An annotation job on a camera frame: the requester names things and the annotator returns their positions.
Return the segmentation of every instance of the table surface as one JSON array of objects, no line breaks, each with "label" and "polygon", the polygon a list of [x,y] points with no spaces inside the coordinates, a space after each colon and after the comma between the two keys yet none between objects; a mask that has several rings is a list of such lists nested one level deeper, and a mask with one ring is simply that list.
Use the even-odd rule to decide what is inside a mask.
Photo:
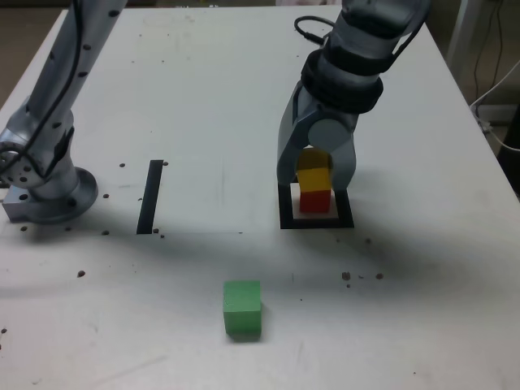
[{"label": "table surface", "polygon": [[[0,388],[520,386],[517,198],[426,28],[359,119],[356,228],[280,231],[278,127],[316,49],[293,21],[338,11],[123,12],[73,107],[72,157],[100,197],[52,227],[0,217]],[[164,238],[135,234],[150,159],[169,162]],[[223,282],[251,279],[262,339],[237,343]]]}]

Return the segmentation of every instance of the black square outline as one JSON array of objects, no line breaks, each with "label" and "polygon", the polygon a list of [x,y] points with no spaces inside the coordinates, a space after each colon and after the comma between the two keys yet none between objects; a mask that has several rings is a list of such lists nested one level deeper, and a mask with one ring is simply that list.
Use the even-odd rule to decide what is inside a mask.
[{"label": "black square outline", "polygon": [[349,195],[347,190],[334,191],[338,218],[327,219],[294,219],[293,197],[291,186],[278,184],[278,207],[280,229],[341,229],[353,228],[354,221],[350,210]]}]

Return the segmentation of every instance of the stacked blocks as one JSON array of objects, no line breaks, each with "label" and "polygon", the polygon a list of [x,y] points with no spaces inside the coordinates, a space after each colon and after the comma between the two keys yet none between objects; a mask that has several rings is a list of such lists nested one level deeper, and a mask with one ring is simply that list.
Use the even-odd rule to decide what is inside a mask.
[{"label": "stacked blocks", "polygon": [[328,213],[331,208],[331,163],[327,152],[303,149],[298,159],[300,212]]},{"label": "stacked blocks", "polygon": [[237,280],[224,283],[224,324],[230,336],[262,333],[260,282]]}]

